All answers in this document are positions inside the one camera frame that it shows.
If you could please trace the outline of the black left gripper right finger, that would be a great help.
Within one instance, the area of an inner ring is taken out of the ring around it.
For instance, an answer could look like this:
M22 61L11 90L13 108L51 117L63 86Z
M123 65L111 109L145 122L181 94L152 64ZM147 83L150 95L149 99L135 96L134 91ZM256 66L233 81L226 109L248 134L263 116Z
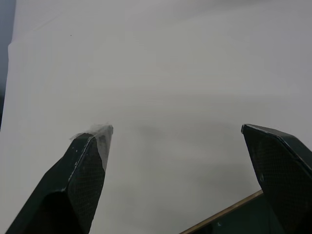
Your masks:
M312 232L312 152L298 138L276 129L244 124L258 183L287 234Z

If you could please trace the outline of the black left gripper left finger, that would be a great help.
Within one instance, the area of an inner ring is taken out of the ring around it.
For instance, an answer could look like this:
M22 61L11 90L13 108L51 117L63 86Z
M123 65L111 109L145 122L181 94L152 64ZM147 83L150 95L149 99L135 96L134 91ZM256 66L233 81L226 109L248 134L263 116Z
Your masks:
M44 174L6 231L8 234L87 234L103 189L111 124L79 133Z

